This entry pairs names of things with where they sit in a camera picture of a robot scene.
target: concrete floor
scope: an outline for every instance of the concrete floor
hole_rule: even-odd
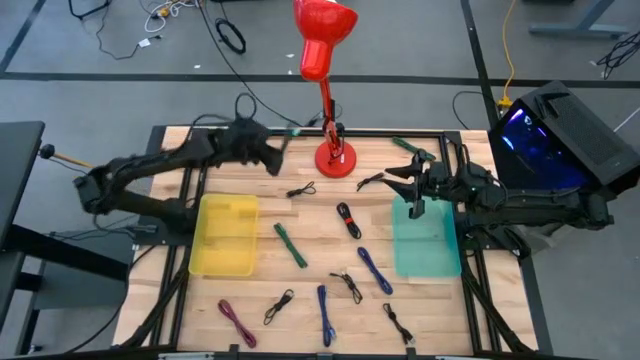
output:
[[[75,0],[77,11],[102,0]],[[0,53],[7,49],[36,0],[0,0]],[[451,0],[345,0],[360,14],[353,34],[336,50],[333,74],[407,75],[475,78],[477,73],[460,4]],[[509,44],[518,79],[599,80],[598,60],[610,50],[609,40],[566,40],[530,36],[536,21],[575,20],[586,1],[572,6],[543,6],[518,1],[509,25]],[[472,0],[471,5],[490,78],[506,78],[501,44],[507,0]],[[213,17],[219,7],[209,5]],[[298,73],[301,40],[289,0],[229,2],[232,22],[247,39],[243,56],[225,50],[242,74]],[[603,22],[637,31],[640,3],[618,0]],[[80,23],[65,1],[48,0],[7,71],[12,73],[101,74],[230,74],[209,39],[200,14],[182,9],[161,32],[163,40],[138,51],[133,59],[114,61],[97,50],[100,17]],[[104,47],[129,53],[147,37],[145,13],[137,1],[115,0],[101,35]],[[640,81],[640,56],[616,70],[611,80]],[[308,119],[320,110],[319,93],[306,83],[252,83],[262,98],[289,117]],[[473,86],[337,83],[334,97],[349,127],[460,129],[451,112],[451,98]],[[512,88],[512,98],[530,89]],[[188,123],[203,112],[233,114],[233,100],[243,91],[238,82],[158,81],[25,81],[0,80],[0,121],[42,120],[44,141],[65,154],[101,164],[113,157],[140,153],[153,125]],[[573,91],[612,128],[640,106],[640,90]],[[496,99],[501,88],[493,89]],[[460,97],[460,116],[470,128],[488,129],[480,96]],[[260,108],[257,119],[281,125]],[[640,119],[622,128],[621,137],[640,149]],[[56,164],[37,161],[16,222],[37,231],[91,228],[71,185],[73,174]],[[632,227],[638,189],[613,202],[617,224],[600,232],[575,231],[558,246],[534,258],[549,331],[557,355],[635,359],[640,352],[637,312],[640,297],[640,243]],[[24,305],[20,294],[14,305]],[[46,351],[62,352],[82,342],[112,314],[114,305],[76,310],[43,311],[35,342]],[[0,355],[10,353],[0,336]],[[110,345],[113,326],[87,349]]]

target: yellow plastic tray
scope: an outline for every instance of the yellow plastic tray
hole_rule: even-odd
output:
[[[189,272],[194,275],[249,276],[258,231],[258,198],[207,194],[200,200]]]

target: teal bin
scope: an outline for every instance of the teal bin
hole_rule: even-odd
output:
[[[453,206],[423,197],[424,214],[409,218],[412,204],[396,196],[392,203],[393,250],[396,274],[414,277],[460,275]]]

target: wooden tabletop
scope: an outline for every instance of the wooden tabletop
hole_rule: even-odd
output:
[[[178,146],[187,127],[167,127],[163,148]],[[492,170],[495,166],[484,131],[461,132],[471,159]],[[279,146],[280,139],[270,140]],[[356,184],[386,167],[409,164],[411,154],[393,145],[389,138],[348,138],[358,162],[344,179],[321,176],[314,165],[321,137],[298,137],[287,149],[278,177],[269,176],[263,165],[224,164],[207,174],[206,192],[253,194],[259,198],[259,239],[253,275],[246,278],[207,278],[191,276],[184,308],[179,350],[227,351],[239,344],[240,351],[298,353],[405,354],[401,336],[382,310],[389,302],[399,322],[416,338],[418,354],[472,354],[459,277],[449,279],[413,278],[395,275],[391,229],[392,190],[382,183],[371,183],[360,192]],[[433,138],[409,141],[440,158]],[[151,196],[177,197],[182,171],[154,177]],[[190,189],[195,190],[197,172]],[[315,181],[315,195],[287,199],[288,190]],[[335,206],[347,202],[362,230],[362,238],[349,236]],[[280,222],[296,248],[309,263],[298,268],[293,257],[273,230]],[[376,266],[392,284],[394,293],[385,295],[358,257],[358,246],[367,248]],[[167,250],[154,249],[139,262],[130,276],[127,300],[122,308],[114,343],[127,339],[154,305],[160,287]],[[487,272],[497,309],[507,323],[532,348],[537,348],[529,306],[516,258],[507,251],[485,252]],[[350,290],[330,272],[349,273],[364,296],[356,305]],[[322,322],[316,288],[328,289],[327,311],[337,339],[330,348],[322,343]],[[264,313],[286,289],[295,298],[279,312],[273,322],[263,325]],[[231,303],[243,324],[256,336],[258,346],[249,349],[232,323],[218,310],[220,299]],[[162,338],[168,339],[173,305],[165,317]],[[488,334],[482,308],[476,303],[485,348]]]

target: red cable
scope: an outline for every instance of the red cable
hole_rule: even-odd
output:
[[[231,304],[229,304],[227,300],[220,300],[218,302],[218,310],[220,310],[220,312],[224,316],[229,318],[229,320],[233,321],[233,324],[236,326],[236,330],[238,330],[238,334],[242,336],[242,338],[250,348],[253,349],[254,347],[256,347],[256,345],[258,344],[256,337],[253,336],[253,334],[250,333],[249,330],[247,330],[247,328],[242,325],[242,323],[240,323],[240,320],[238,320],[236,313],[234,313],[233,309],[231,308]]]

